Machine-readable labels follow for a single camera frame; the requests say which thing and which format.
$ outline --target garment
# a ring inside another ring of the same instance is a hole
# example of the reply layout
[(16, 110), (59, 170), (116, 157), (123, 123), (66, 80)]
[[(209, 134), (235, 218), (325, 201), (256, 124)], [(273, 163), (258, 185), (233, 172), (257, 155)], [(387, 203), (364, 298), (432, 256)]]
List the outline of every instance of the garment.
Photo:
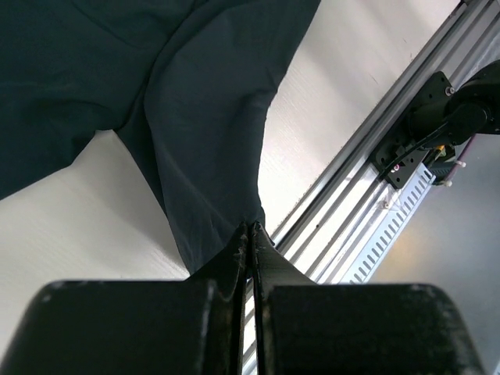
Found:
[(195, 272), (241, 221), (264, 220), (266, 111), (318, 4), (2, 1), (0, 198), (114, 129)]

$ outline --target folded fabric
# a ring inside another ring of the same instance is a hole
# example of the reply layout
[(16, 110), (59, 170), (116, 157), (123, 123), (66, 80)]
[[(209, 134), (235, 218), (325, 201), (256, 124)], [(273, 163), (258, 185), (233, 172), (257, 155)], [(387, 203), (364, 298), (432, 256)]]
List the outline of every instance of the folded fabric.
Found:
[(2, 1), (0, 198), (114, 129), (196, 271), (263, 220), (266, 111), (318, 4)]

